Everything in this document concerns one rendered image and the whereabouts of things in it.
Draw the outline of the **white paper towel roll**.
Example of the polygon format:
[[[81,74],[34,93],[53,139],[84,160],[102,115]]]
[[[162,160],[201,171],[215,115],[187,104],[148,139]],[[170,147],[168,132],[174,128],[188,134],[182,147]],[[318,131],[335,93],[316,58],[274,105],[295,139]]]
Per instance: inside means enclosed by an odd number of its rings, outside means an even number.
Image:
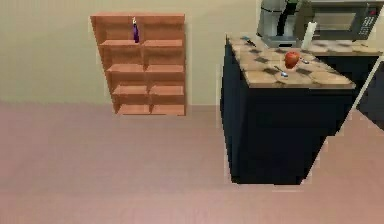
[[[311,44],[311,41],[314,36],[314,32],[316,30],[316,26],[317,26],[316,22],[309,22],[307,24],[307,29],[302,40],[302,45],[301,45],[302,49],[307,50],[309,48],[309,45]]]

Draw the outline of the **black microwave oven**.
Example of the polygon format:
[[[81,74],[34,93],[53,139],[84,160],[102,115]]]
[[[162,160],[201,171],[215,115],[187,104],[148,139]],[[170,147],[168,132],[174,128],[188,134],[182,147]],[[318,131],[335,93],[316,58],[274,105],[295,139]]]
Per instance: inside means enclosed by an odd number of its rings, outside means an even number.
[[[302,0],[293,33],[302,40],[316,22],[314,40],[367,40],[384,0]]]

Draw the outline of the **purple bottle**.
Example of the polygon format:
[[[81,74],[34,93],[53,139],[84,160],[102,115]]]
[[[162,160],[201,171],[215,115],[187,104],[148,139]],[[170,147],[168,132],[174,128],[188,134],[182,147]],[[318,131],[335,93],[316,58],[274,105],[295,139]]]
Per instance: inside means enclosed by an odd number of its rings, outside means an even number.
[[[138,26],[137,26],[136,17],[132,18],[132,24],[133,24],[133,38],[134,38],[134,42],[135,43],[139,43],[140,42],[140,39],[139,39],[139,29],[138,29]]]

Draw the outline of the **dark blue kitchen counter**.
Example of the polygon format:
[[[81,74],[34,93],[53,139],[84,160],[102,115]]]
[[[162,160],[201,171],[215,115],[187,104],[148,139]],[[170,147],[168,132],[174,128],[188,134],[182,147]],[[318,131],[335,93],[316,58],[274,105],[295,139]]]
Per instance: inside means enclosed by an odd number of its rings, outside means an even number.
[[[324,141],[341,128],[384,54],[345,41],[316,41],[295,49],[293,69],[285,48],[258,37],[226,38],[220,110],[231,179],[238,184],[300,184]],[[282,77],[274,68],[288,74]]]

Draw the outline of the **red apple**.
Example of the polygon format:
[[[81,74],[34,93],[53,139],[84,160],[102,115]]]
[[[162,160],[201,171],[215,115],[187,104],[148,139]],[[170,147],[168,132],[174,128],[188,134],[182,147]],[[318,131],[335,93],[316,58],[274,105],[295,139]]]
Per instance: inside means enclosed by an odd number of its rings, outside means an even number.
[[[285,54],[284,63],[287,69],[293,69],[300,60],[298,52],[290,51]]]

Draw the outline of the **orange wooden shelf unit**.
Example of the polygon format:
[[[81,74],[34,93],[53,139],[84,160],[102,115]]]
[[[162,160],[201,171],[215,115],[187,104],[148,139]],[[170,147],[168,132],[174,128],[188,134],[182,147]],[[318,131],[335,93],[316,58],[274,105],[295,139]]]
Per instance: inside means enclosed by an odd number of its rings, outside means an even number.
[[[139,43],[133,38],[133,17]],[[99,12],[90,21],[115,113],[186,114],[183,14]]]

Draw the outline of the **blue handled knife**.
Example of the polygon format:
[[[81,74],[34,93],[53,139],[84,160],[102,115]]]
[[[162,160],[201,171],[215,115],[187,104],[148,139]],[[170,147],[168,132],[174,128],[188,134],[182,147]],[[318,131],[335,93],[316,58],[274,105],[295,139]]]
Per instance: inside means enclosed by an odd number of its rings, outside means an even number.
[[[248,45],[256,47],[256,44],[249,37],[242,36],[240,39],[244,40]]]

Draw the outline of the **grey coffee machine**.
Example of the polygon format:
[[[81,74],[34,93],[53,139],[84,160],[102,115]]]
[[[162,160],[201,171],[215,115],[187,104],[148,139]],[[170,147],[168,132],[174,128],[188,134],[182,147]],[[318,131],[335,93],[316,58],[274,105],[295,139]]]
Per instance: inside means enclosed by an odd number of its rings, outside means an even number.
[[[257,34],[269,48],[296,47],[293,34],[299,0],[262,0]]]

